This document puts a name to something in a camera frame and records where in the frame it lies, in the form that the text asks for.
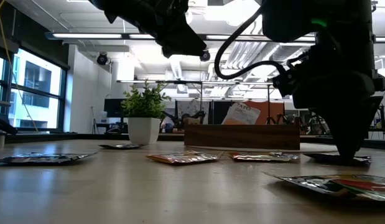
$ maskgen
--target security camera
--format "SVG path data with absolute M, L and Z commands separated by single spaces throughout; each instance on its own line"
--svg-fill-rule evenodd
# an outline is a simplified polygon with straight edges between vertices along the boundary
M 108 53 L 106 52 L 101 52 L 100 55 L 97 58 L 97 63 L 98 65 L 107 65 L 109 64 L 109 59 L 107 56 Z

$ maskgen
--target desk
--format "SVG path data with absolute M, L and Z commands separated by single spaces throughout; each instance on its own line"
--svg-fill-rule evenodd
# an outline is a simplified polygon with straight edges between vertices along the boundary
M 340 202 L 264 175 L 371 174 L 385 176 L 385 151 L 370 169 L 314 164 L 219 162 L 173 167 L 146 154 L 181 152 L 182 142 L 116 151 L 70 140 L 6 145 L 1 156 L 24 152 L 95 152 L 74 166 L 0 166 L 0 224 L 6 223 L 385 223 L 385 206 Z

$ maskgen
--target white wall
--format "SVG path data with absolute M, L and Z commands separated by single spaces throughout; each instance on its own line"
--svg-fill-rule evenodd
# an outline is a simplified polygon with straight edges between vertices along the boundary
M 104 99 L 111 94 L 112 74 L 81 54 L 75 45 L 69 47 L 68 64 L 71 70 L 67 78 L 64 131 L 89 134 L 93 125 L 91 107 L 98 121 Z

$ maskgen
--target green led light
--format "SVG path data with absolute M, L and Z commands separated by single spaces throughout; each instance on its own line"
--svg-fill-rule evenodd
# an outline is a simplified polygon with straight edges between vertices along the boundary
M 327 22 L 324 20 L 321 20 L 321 19 L 312 19 L 311 23 L 312 24 L 318 24 L 318 25 L 323 26 L 323 27 L 328 26 Z

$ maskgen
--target green leaves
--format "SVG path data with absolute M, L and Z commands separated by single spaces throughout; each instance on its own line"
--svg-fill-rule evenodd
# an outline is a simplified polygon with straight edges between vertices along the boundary
M 149 89 L 147 80 L 144 84 L 144 91 L 140 93 L 135 85 L 131 86 L 131 93 L 125 91 L 126 97 L 121 106 L 129 118 L 161 118 L 165 105 L 163 100 L 171 100 L 171 97 L 160 92 L 165 88 L 163 83 L 158 83 L 156 88 Z

